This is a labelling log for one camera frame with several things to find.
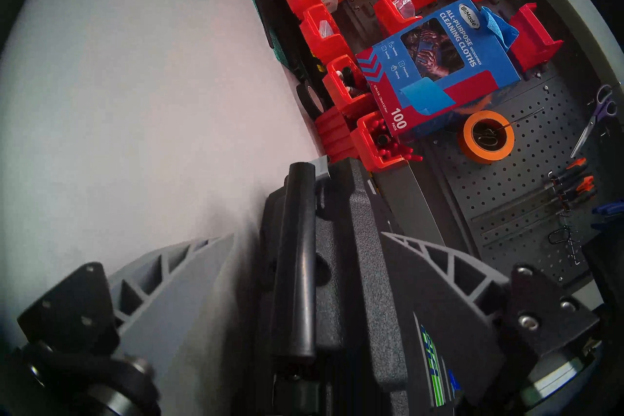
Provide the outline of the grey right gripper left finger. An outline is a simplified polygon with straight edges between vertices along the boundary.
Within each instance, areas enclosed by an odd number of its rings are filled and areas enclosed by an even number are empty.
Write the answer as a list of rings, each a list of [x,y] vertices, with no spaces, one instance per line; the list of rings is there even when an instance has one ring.
[[[235,244],[148,252],[111,275],[79,266],[17,319],[18,415],[161,415],[158,387]]]

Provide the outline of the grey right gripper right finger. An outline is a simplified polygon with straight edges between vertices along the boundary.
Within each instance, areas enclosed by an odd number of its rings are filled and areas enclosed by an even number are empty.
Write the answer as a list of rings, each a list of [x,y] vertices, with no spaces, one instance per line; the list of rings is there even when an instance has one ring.
[[[535,367],[580,350],[599,318],[532,264],[504,275],[455,249],[381,232],[398,321],[424,327],[473,408],[504,408]]]

